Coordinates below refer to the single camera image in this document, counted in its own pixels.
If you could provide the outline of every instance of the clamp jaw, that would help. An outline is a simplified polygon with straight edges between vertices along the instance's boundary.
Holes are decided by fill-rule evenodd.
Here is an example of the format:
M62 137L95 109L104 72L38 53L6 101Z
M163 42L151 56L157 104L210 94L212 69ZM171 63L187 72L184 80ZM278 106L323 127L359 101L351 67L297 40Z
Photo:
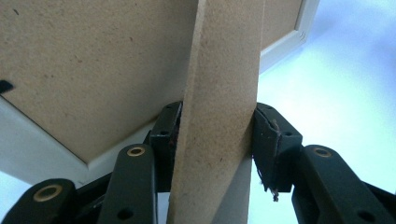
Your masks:
M164 107L144 143L120 151L112 174L80 189L65 179L36 184L3 223L157 223L157 192L171 189L181 110L182 102ZM275 202L294 186L300 223L395 223L395 195L360 181L334 150L302 141L274 108L257 104L252 157Z

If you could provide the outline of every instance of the brown board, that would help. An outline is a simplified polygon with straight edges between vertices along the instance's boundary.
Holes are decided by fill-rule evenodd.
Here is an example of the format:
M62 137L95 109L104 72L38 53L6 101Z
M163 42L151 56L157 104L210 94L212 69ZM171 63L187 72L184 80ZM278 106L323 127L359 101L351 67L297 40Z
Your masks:
M247 223L263 0L199 1L168 223Z
M1 0L3 97L90 162L183 98L197 4Z

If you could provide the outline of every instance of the mdf board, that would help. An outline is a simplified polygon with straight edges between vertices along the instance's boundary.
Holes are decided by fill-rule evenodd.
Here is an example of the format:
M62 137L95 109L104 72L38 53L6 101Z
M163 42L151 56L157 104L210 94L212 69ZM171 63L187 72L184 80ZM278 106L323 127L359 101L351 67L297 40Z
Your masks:
M182 100L197 1L1 1L4 98L89 163Z
M262 0L199 2L168 223L247 223Z
M262 43L272 44L261 70L300 43L318 2L303 0L297 35L280 37L299 1L269 1L265 11L274 12L260 22L271 28ZM0 0L0 79L15 86L0 99L0 170L32 184L66 177L78 186L110 172L118 150L183 99L197 8L197 0ZM282 32L272 35L277 26Z

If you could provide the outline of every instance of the metal rivet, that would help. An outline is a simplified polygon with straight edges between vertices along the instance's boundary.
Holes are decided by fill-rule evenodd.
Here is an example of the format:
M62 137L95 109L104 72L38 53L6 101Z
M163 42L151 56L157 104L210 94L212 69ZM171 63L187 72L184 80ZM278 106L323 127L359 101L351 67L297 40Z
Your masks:
M145 149L143 147L133 147L129 149L126 154L132 157L138 157L145 153Z
M54 184L54 185L48 185L40 190L38 190L35 195L33 196L33 199L38 202L38 203L43 203L46 201L49 201L56 196L58 196L62 192L62 186Z
M320 157L330 157L332 153L324 148L315 147L314 152Z

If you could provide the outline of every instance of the white frame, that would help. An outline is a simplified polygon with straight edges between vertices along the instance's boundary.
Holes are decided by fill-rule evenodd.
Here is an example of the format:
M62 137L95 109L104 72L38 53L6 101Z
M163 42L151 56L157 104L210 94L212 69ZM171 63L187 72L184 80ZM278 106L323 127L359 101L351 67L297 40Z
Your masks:
M259 74L306 42L317 12L318 3L319 0L302 1L294 30L262 50Z
M79 188L110 173L124 147L142 143L154 122L86 163L0 96L0 171L26 183L72 180Z

